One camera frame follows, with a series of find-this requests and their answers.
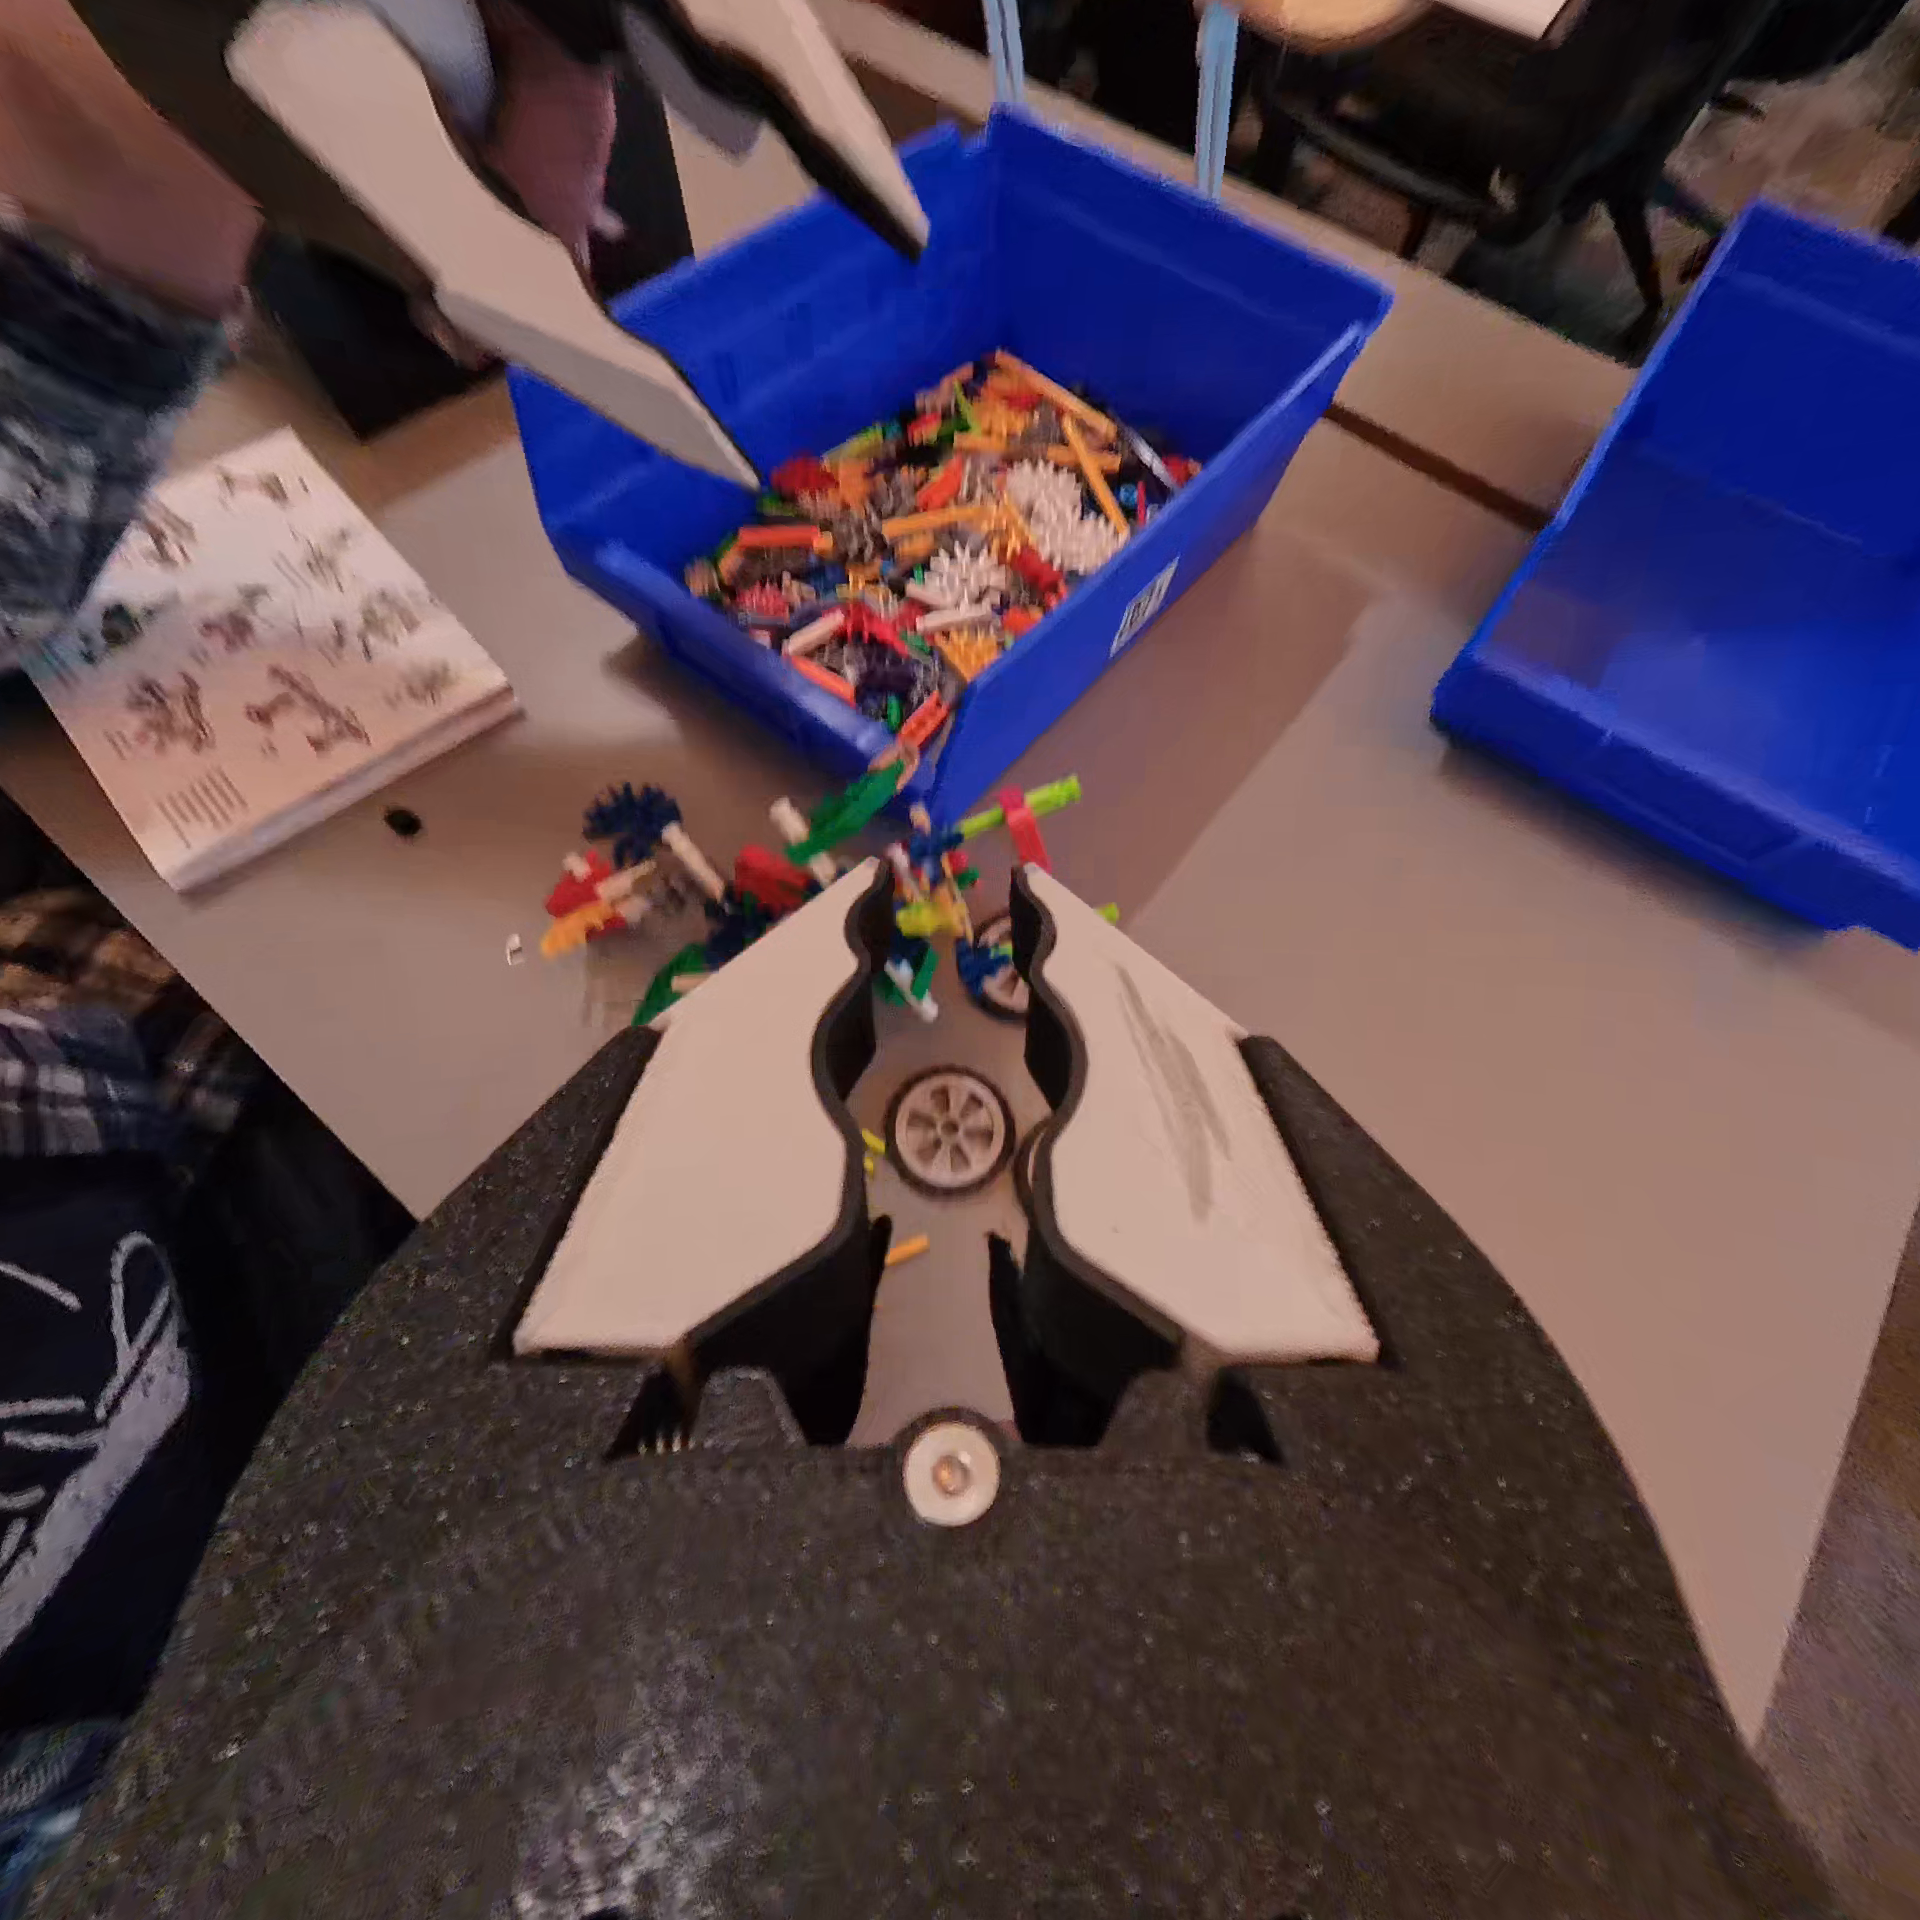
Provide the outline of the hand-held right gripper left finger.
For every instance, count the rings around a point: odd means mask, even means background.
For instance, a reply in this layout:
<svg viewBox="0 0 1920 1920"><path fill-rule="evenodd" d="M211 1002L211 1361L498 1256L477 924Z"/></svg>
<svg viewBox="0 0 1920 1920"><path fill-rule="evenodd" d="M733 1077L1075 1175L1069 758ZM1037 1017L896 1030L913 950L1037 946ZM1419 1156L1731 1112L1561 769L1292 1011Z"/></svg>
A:
<svg viewBox="0 0 1920 1920"><path fill-rule="evenodd" d="M880 1261L850 1090L886 950L890 872L850 863L646 1024L637 1090L517 1310L517 1361L638 1361L686 1409L760 1372L810 1446L850 1442Z"/></svg>

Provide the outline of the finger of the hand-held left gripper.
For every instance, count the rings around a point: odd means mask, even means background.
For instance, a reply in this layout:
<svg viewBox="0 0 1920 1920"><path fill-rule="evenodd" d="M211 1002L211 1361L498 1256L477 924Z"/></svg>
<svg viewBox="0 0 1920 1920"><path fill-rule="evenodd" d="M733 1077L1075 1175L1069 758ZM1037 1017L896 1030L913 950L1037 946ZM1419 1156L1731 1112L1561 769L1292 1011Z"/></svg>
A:
<svg viewBox="0 0 1920 1920"><path fill-rule="evenodd" d="M680 368L619 328L560 242L458 153L427 72L369 5L264 5L231 76L422 273L444 326L705 474L760 474Z"/></svg>
<svg viewBox="0 0 1920 1920"><path fill-rule="evenodd" d="M646 69L728 154L746 154L772 129L810 181L890 252L927 252L927 206L811 5L652 0Z"/></svg>

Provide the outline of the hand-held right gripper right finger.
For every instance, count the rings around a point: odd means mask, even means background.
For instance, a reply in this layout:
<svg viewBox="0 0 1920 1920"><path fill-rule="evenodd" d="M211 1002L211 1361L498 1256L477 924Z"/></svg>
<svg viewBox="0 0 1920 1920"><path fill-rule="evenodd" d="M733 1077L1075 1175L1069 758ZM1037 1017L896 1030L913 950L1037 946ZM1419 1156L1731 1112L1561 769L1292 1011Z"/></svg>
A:
<svg viewBox="0 0 1920 1920"><path fill-rule="evenodd" d="M1144 1375L1376 1367L1284 1125L1269 1048L1043 863L1012 879L1025 1074L1048 1116L1025 1249L999 1260L999 1357L1027 1446L1094 1449Z"/></svg>

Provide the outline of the blue plastic bin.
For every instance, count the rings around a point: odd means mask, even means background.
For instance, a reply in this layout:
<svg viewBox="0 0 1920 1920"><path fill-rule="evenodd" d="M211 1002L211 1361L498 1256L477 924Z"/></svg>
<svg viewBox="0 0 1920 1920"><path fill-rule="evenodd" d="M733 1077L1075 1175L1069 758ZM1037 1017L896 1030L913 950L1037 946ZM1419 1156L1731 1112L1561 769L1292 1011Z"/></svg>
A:
<svg viewBox="0 0 1920 1920"><path fill-rule="evenodd" d="M613 300L760 474L1007 344L1157 426L1197 474L966 695L910 799L933 817L1014 764L1269 511L1389 291L1124 154L990 111L903 145L928 247L903 262L820 196Z"/></svg>
<svg viewBox="0 0 1920 1920"><path fill-rule="evenodd" d="M1746 203L1430 725L1915 950L1915 255Z"/></svg>

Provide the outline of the pile of colourful toy pieces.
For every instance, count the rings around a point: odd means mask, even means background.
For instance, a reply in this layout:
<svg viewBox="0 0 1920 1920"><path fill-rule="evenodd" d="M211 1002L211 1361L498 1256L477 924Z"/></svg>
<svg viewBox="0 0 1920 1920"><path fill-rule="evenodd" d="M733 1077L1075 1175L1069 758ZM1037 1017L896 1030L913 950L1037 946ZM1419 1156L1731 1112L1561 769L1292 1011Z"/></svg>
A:
<svg viewBox="0 0 1920 1920"><path fill-rule="evenodd" d="M1012 350L772 465L681 590L796 681L927 758L966 690L1204 474L1180 447Z"/></svg>

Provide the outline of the printed toy model leaflet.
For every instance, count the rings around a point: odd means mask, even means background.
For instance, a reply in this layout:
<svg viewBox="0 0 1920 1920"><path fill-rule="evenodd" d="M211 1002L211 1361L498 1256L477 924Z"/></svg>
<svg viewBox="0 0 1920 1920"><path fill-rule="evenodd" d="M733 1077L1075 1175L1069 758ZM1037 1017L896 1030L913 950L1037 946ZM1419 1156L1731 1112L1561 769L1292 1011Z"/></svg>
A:
<svg viewBox="0 0 1920 1920"><path fill-rule="evenodd" d="M27 681L179 895L517 717L291 426L154 484Z"/></svg>

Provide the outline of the person's left forearm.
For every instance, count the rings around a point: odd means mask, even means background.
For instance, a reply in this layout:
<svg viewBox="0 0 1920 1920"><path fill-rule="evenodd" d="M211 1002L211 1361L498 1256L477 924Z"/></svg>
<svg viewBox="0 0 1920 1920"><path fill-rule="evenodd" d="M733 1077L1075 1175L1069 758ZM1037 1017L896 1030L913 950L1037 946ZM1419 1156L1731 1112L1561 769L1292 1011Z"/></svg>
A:
<svg viewBox="0 0 1920 1920"><path fill-rule="evenodd" d="M88 602L231 359L254 203L74 5L0 11L0 670Z"/></svg>

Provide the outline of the person's left hand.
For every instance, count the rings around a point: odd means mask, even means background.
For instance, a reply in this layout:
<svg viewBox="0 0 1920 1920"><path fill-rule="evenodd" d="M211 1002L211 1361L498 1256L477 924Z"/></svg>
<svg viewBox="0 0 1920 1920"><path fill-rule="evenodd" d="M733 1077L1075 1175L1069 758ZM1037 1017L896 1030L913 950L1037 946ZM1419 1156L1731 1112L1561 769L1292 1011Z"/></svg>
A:
<svg viewBox="0 0 1920 1920"><path fill-rule="evenodd" d="M491 52L484 162L514 189L523 216L590 273L613 153L613 82L606 66L573 61L517 5L484 5L478 18Z"/></svg>

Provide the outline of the grey toy wheel black tire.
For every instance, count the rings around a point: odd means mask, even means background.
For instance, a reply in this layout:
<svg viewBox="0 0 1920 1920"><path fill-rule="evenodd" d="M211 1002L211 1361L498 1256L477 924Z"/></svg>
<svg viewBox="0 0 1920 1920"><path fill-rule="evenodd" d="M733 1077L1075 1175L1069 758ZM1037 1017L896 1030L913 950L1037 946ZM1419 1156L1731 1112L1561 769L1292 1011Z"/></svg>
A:
<svg viewBox="0 0 1920 1920"><path fill-rule="evenodd" d="M1007 1172L1014 1118L990 1077L940 1065L890 1093L880 1141L910 1188L958 1202Z"/></svg>

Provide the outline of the blue snowflake toy connector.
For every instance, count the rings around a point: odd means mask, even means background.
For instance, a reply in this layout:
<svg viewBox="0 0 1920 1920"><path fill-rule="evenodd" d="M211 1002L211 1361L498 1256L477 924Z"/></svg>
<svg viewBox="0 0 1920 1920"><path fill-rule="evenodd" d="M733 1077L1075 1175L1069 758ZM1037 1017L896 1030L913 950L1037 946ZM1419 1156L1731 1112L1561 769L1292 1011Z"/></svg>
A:
<svg viewBox="0 0 1920 1920"><path fill-rule="evenodd" d="M649 859L671 826L681 826L681 803L662 788L613 783L585 810L585 838L598 843L613 870Z"/></svg>

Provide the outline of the person's clothed body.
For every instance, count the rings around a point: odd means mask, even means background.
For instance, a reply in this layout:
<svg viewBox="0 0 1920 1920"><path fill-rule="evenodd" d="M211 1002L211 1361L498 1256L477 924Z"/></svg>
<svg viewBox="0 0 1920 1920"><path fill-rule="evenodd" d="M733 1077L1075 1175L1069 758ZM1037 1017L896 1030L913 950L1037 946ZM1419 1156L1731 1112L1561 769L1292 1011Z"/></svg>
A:
<svg viewBox="0 0 1920 1920"><path fill-rule="evenodd" d="M83 879L3 863L3 1820L138 1714L307 1357L413 1215Z"/></svg>

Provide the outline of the black office chair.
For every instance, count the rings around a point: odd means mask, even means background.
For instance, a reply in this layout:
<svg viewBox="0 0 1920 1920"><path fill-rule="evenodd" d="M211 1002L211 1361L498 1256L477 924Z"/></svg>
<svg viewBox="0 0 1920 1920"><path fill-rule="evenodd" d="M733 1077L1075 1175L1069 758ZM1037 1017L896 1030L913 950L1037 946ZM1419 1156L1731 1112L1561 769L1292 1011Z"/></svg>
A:
<svg viewBox="0 0 1920 1920"><path fill-rule="evenodd" d="M1769 0L1594 0L1561 37L1430 5L1367 46L1277 52L1251 179L1284 189L1297 153L1405 203L1400 259L1430 224L1513 252L1606 212L1640 295L1630 350L1664 321L1652 189Z"/></svg>

